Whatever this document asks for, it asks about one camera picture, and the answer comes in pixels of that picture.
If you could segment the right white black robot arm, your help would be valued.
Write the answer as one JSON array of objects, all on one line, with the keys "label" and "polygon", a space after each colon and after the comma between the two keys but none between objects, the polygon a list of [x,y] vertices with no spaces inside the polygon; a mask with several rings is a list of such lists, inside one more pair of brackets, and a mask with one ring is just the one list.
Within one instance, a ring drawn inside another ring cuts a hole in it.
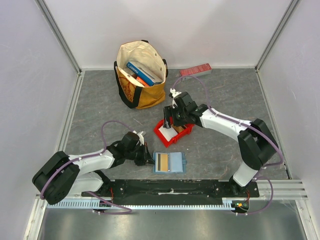
[{"label": "right white black robot arm", "polygon": [[173,88],[169,96],[172,104],[163,109],[163,128],[192,124],[217,131],[238,143],[242,163],[229,179],[229,191],[235,197],[242,196],[261,168],[280,150],[266,123],[259,118],[254,121],[237,119],[207,104],[197,105],[189,93]]}]

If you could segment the blue leather card holder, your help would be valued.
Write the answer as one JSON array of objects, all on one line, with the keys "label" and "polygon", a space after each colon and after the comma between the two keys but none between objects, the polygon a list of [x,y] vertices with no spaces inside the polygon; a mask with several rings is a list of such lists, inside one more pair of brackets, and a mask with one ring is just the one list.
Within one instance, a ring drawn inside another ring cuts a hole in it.
[{"label": "blue leather card holder", "polygon": [[155,160],[155,165],[153,166],[153,173],[155,174],[184,174],[186,172],[186,156],[183,152],[169,152],[168,154],[168,164],[169,170],[167,172],[156,171],[156,154],[165,152],[154,152],[153,159]]}]

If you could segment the gold brown credit card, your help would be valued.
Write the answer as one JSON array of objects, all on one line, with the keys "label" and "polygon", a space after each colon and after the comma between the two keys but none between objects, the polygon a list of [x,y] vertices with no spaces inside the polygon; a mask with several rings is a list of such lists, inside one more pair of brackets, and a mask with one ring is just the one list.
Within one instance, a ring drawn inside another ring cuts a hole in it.
[{"label": "gold brown credit card", "polygon": [[169,156],[167,153],[156,154],[156,166],[157,172],[168,172],[169,171]]}]

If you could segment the red plastic bin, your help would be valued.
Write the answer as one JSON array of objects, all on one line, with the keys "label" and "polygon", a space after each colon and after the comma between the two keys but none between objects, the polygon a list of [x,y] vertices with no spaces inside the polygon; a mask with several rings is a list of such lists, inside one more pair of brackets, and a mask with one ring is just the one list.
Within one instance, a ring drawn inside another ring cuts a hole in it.
[{"label": "red plastic bin", "polygon": [[[186,127],[186,129],[181,132],[181,133],[178,133],[177,136],[173,137],[170,141],[167,141],[164,136],[160,133],[159,131],[159,128],[161,126],[163,126],[163,122],[164,120],[161,120],[159,121],[155,128],[153,129],[153,132],[155,133],[155,135],[160,139],[160,141],[163,143],[163,145],[168,148],[169,146],[171,146],[172,144],[176,144],[181,138],[183,138],[184,136],[186,135],[189,135],[192,130],[193,130],[193,127],[195,126],[194,124],[186,124],[186,125],[183,125]],[[173,127],[173,121],[172,119],[170,119],[170,122],[171,122],[171,127]]]}]

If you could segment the white cards stack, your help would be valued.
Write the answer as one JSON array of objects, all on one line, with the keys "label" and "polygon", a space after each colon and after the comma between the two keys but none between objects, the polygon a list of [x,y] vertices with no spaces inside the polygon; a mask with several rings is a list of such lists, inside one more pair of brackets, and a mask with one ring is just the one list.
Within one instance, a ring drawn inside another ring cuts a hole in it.
[{"label": "white cards stack", "polygon": [[163,135],[163,137],[169,142],[172,138],[178,135],[177,131],[171,127],[171,128],[164,128],[161,126],[159,129],[160,133]]}]

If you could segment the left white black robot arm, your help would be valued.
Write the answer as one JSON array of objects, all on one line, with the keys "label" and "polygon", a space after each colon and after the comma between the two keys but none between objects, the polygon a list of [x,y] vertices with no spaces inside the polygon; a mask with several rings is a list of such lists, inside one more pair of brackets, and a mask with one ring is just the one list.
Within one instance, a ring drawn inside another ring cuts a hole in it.
[{"label": "left white black robot arm", "polygon": [[110,179],[102,172],[131,160],[137,166],[155,164],[144,140],[144,132],[129,131],[96,152],[68,155],[57,151],[33,176],[32,183],[40,192],[40,198],[54,205],[70,194],[86,191],[106,196],[110,191]]}]

